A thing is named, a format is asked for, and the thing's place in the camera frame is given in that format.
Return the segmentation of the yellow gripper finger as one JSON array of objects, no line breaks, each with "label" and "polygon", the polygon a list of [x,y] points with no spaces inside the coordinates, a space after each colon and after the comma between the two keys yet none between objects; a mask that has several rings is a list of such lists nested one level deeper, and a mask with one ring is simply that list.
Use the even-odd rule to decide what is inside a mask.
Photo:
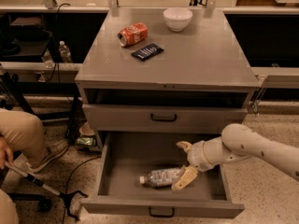
[{"label": "yellow gripper finger", "polygon": [[187,141],[179,141],[177,142],[177,147],[183,149],[185,153],[188,153],[192,147],[192,144]]},{"label": "yellow gripper finger", "polygon": [[186,188],[197,177],[198,171],[193,166],[183,166],[178,175],[178,179],[172,184],[173,191],[182,190]]}]

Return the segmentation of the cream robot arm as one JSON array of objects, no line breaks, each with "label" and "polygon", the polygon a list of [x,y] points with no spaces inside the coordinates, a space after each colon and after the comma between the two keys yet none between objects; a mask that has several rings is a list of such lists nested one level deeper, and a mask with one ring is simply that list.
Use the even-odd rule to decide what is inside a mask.
[{"label": "cream robot arm", "polygon": [[181,168],[172,190],[184,189],[199,172],[206,172],[219,164],[243,161],[251,156],[299,180],[299,148],[272,141],[243,124],[227,125],[220,137],[194,144],[179,141],[177,146],[187,154],[189,165]]}]

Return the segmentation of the person's hand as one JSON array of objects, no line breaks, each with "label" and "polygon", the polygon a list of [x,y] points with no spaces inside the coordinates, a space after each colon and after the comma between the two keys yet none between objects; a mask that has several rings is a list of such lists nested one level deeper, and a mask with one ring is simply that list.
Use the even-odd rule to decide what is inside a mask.
[{"label": "person's hand", "polygon": [[13,151],[9,147],[6,139],[0,136],[0,168],[5,168],[5,163],[13,165]]}]

